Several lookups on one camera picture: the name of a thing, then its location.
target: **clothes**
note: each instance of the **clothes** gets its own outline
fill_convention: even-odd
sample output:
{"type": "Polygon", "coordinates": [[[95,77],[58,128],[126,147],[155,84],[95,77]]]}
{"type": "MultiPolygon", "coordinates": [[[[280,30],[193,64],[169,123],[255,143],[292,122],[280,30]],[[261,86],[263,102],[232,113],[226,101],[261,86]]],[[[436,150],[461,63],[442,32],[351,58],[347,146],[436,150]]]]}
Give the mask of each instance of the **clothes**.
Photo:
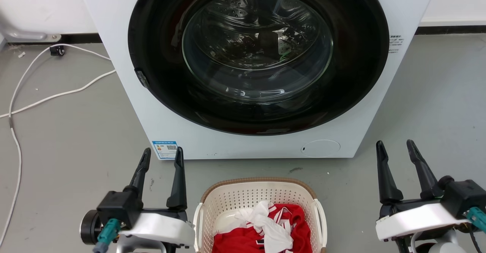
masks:
{"type": "Polygon", "coordinates": [[[261,201],[235,218],[214,236],[212,253],[312,253],[311,231],[298,205],[261,201]]]}

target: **teal cable connector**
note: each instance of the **teal cable connector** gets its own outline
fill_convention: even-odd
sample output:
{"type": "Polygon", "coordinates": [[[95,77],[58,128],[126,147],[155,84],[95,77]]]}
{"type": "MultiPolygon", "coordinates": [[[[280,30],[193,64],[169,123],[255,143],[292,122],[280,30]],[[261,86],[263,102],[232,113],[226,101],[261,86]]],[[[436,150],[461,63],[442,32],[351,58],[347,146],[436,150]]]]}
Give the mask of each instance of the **teal cable connector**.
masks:
{"type": "Polygon", "coordinates": [[[481,209],[472,207],[469,209],[465,217],[470,220],[475,227],[486,233],[486,214],[484,214],[481,209]]]}
{"type": "Polygon", "coordinates": [[[117,219],[110,219],[103,227],[103,230],[98,235],[98,242],[93,248],[94,253],[106,253],[108,246],[118,236],[120,232],[120,221],[117,219]]]}

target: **washing machine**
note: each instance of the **washing machine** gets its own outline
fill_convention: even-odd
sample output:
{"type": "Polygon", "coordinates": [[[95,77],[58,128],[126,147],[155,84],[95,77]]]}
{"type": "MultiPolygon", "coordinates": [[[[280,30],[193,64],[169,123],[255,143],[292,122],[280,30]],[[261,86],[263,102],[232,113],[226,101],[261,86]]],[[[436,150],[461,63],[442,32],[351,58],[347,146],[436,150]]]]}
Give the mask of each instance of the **washing machine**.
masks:
{"type": "Polygon", "coordinates": [[[430,0],[84,0],[159,159],[353,157],[430,0]]]}

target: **white plastic basket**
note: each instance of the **white plastic basket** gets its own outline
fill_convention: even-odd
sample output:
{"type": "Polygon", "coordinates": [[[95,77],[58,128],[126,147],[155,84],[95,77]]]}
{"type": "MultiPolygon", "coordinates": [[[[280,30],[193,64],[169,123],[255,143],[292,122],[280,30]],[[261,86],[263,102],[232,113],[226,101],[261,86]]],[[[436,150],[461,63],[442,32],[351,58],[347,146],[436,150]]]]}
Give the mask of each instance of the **white plastic basket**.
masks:
{"type": "Polygon", "coordinates": [[[300,205],[311,229],[313,253],[326,252],[326,216],[314,191],[299,180],[272,177],[228,180],[207,189],[194,213],[196,252],[211,253],[215,232],[231,223],[234,211],[253,208],[262,200],[300,205]]]}

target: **brown basket rim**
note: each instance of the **brown basket rim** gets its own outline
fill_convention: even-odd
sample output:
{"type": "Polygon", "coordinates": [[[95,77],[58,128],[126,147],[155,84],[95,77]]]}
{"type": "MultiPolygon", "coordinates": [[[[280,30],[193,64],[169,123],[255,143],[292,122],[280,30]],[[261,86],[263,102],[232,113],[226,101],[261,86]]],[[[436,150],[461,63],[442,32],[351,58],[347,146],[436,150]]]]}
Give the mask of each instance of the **brown basket rim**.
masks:
{"type": "Polygon", "coordinates": [[[201,197],[201,203],[204,203],[210,192],[212,192],[214,189],[220,186],[224,185],[229,185],[229,184],[240,184],[240,183],[250,183],[250,182],[287,182],[287,183],[293,183],[293,184],[298,184],[299,186],[302,186],[304,189],[306,189],[309,194],[311,194],[313,199],[317,199],[316,193],[307,185],[306,183],[293,179],[293,178],[284,178],[284,177],[249,177],[249,178],[239,178],[239,179],[231,179],[231,180],[225,180],[221,182],[217,182],[216,184],[210,186],[204,193],[203,196],[201,197]]]}

